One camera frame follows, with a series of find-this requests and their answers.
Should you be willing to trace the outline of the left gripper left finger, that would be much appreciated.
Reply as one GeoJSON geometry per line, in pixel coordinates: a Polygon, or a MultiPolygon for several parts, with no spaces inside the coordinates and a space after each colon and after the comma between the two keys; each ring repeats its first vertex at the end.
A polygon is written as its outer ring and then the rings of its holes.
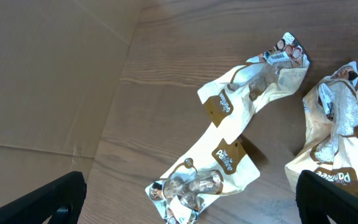
{"type": "Polygon", "coordinates": [[[85,202],[87,184],[82,172],[70,172],[0,207],[0,224],[76,224],[85,202]]]}

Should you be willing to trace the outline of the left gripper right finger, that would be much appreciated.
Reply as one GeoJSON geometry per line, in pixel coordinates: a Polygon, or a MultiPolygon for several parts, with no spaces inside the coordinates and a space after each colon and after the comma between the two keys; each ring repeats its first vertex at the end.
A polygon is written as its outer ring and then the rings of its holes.
{"type": "Polygon", "coordinates": [[[358,223],[358,198],[310,170],[298,178],[296,204],[302,224],[358,223]]]}

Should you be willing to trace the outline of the beige brown snack bag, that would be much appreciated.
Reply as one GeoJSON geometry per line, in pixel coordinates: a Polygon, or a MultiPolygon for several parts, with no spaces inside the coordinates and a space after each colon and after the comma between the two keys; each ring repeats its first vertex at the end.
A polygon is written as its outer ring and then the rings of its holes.
{"type": "Polygon", "coordinates": [[[291,189],[310,170],[358,198],[358,70],[349,62],[303,97],[306,142],[285,165],[291,189]]]}

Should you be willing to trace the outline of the long beige snack bag strip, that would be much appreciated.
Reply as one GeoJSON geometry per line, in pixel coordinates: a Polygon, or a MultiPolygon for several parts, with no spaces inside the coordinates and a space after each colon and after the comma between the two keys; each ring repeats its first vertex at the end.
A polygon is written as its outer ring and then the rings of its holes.
{"type": "Polygon", "coordinates": [[[299,41],[287,32],[271,49],[198,90],[211,124],[145,189],[166,223],[196,223],[215,200],[242,192],[259,177],[240,136],[266,104],[299,89],[309,65],[299,41]]]}

